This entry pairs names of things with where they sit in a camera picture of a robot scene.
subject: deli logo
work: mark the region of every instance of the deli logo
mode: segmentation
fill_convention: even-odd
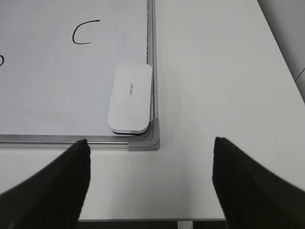
[[[133,83],[130,85],[129,95],[133,95]]]

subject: black handwritten letter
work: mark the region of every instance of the black handwritten letter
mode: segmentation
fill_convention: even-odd
[[[78,42],[76,42],[75,39],[74,39],[75,33],[76,33],[77,29],[78,29],[79,27],[81,27],[82,25],[87,24],[87,23],[91,23],[91,22],[99,22],[99,21],[100,21],[100,20],[87,21],[87,22],[84,22],[84,23],[80,24],[79,26],[77,26],[76,29],[75,29],[74,32],[73,32],[72,41],[73,41],[75,44],[91,44],[91,42],[88,42],[88,43],[78,43]]]
[[[0,55],[0,67],[4,64],[4,56]]]

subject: white table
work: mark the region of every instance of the white table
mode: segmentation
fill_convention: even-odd
[[[305,106],[255,0],[157,0],[161,149],[92,151],[81,219],[222,219],[216,136],[305,189]],[[1,149],[0,192],[62,150]]]

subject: whiteboard eraser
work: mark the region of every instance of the whiteboard eraser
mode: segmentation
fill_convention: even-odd
[[[153,69],[148,64],[124,62],[117,66],[108,125],[118,134],[142,134],[150,120]]]

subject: whiteboard surface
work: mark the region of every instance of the whiteboard surface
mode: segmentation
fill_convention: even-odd
[[[115,68],[146,63],[147,0],[2,0],[0,55],[0,134],[114,135]]]

